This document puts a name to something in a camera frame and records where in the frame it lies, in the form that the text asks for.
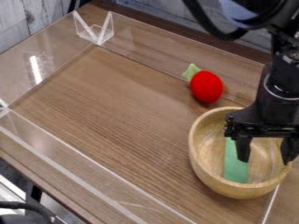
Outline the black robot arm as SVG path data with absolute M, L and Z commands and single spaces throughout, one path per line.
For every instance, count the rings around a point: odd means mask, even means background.
M 224 135 L 236 141 L 237 159 L 249 159 L 256 137 L 283 140 L 287 164 L 299 157 L 299 0 L 220 0 L 228 20 L 272 37 L 272 62 L 263 68 L 253 103 L 227 114 Z

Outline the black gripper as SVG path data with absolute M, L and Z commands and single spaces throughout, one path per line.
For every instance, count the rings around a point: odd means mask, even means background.
M 247 163 L 251 137 L 284 137 L 280 152 L 284 165 L 299 156 L 299 98 L 275 90 L 271 66 L 261 70 L 253 103 L 225 114 L 224 136 L 236 140 L 237 160 Z

